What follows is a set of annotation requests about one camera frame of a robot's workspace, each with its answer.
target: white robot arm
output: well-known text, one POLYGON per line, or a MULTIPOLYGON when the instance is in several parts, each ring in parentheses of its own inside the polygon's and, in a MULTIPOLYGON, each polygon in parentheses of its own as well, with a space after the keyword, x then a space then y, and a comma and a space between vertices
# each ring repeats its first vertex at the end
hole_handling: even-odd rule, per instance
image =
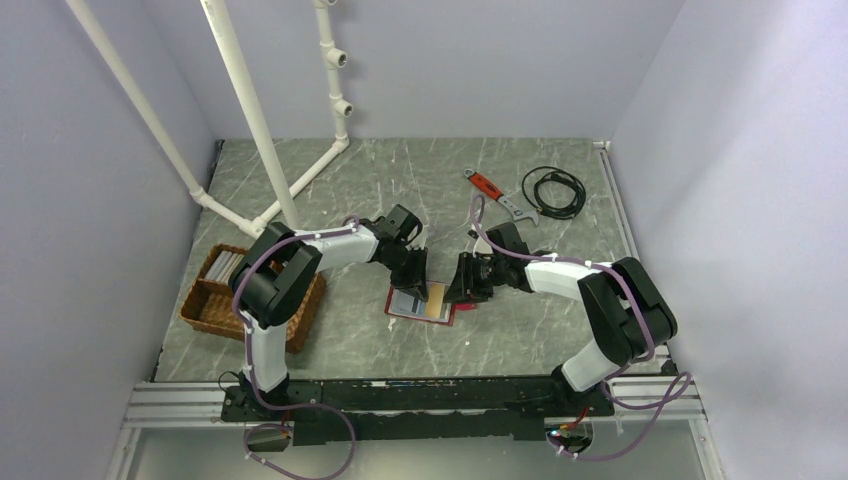
MULTIPOLYGON (((513 223, 486 233, 497 246, 529 255, 527 244, 513 223)), ((647 341, 621 287, 610 274, 591 264, 554 262, 554 254, 548 252, 536 252, 534 256, 552 261, 522 260, 498 252, 461 253, 445 301, 483 302, 493 296, 493 287, 506 284, 529 293, 551 293, 583 302, 594 338, 553 371, 568 397, 565 400, 575 399, 644 354, 647 341)), ((611 268, 627 283, 655 344, 664 343, 677 333, 674 315, 637 259, 625 257, 600 265, 611 268)))
POLYGON ((302 232, 292 231, 279 222, 269 225, 230 277, 233 291, 274 245, 304 234, 313 238, 295 241, 276 251, 256 266, 256 272, 245 284, 239 307, 250 323, 246 327, 251 332, 247 347, 252 352, 253 365, 245 365, 240 381, 249 381, 249 369, 254 368, 256 386, 266 401, 285 400, 287 322, 300 308, 315 274, 322 270, 379 262, 391 271, 395 289, 426 301, 427 249, 409 248, 421 229, 418 218, 401 205, 396 205, 386 217, 362 220, 360 228, 353 232, 350 227, 302 232), (340 230, 345 234, 338 235, 340 230), (285 268, 280 271, 275 265, 285 268))

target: wicker basket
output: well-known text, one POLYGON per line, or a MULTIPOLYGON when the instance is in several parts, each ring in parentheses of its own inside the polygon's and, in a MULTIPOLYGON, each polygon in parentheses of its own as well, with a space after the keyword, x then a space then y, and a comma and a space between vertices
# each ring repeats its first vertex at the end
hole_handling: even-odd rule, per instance
MULTIPOLYGON (((203 278, 222 251, 247 253, 246 249, 232 245, 218 244, 212 247, 206 261, 200 267, 200 273, 191 285, 188 297, 183 302, 180 317, 198 332, 244 341, 243 324, 232 311, 232 290, 228 285, 203 278)), ((288 321, 286 327, 287 352, 297 353, 306 344, 309 328, 312 326, 312 321, 315 320, 326 286, 327 282, 320 273, 313 277, 303 303, 300 304, 297 313, 288 321)))

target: coiled black cable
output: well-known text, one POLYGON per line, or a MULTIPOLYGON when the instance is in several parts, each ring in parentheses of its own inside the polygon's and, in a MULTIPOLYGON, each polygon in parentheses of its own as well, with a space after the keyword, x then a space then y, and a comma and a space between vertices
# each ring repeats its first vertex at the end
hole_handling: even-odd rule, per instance
POLYGON ((533 208, 539 212, 539 215, 557 220, 570 220, 576 217, 580 213, 580 210, 583 209, 583 205, 586 204, 586 187, 583 186, 583 182, 574 175, 557 167, 536 167, 527 172, 527 175, 524 175, 524 178, 521 179, 521 193, 524 194, 527 202, 533 205, 533 208), (527 177, 539 170, 548 170, 548 172, 533 184, 533 198, 536 200, 533 202, 533 200, 530 200, 530 196, 527 195, 525 184, 527 183, 527 177), (558 183, 570 188, 574 192, 574 198, 571 199, 571 203, 564 207, 555 207, 542 200, 541 195, 539 195, 539 188, 546 183, 558 183))

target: white wall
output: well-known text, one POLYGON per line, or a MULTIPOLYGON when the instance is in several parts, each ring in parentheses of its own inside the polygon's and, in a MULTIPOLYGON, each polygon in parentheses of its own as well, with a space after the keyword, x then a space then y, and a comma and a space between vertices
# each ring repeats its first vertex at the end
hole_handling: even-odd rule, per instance
POLYGON ((848 5, 689 0, 613 137, 728 478, 848 472, 848 5))
MULTIPOLYGON (((341 0, 352 133, 610 138, 683 0, 341 0)), ((249 131, 197 0, 144 0, 213 132, 249 131)), ((310 0, 228 2, 271 132, 331 137, 310 0)))
MULTIPOLYGON (((199 178, 213 137, 137 0, 92 8, 199 178)), ((64 2, 0 8, 0 477, 103 478, 198 209, 64 2)))

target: wrench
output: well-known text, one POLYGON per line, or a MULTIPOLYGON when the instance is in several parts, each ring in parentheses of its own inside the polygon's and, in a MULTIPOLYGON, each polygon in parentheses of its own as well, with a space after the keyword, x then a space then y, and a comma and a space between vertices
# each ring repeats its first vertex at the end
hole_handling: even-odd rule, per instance
POLYGON ((507 210, 509 210, 509 214, 512 215, 512 221, 517 222, 519 220, 523 220, 525 218, 529 218, 533 220, 533 225, 539 225, 539 214, 536 213, 535 210, 523 210, 518 208, 517 205, 512 203, 506 196, 500 191, 498 187, 495 186, 494 183, 490 182, 486 177, 480 175, 479 173, 471 170, 470 168, 465 169, 465 178, 471 181, 475 187, 479 188, 481 192, 485 193, 492 200, 500 203, 507 210))

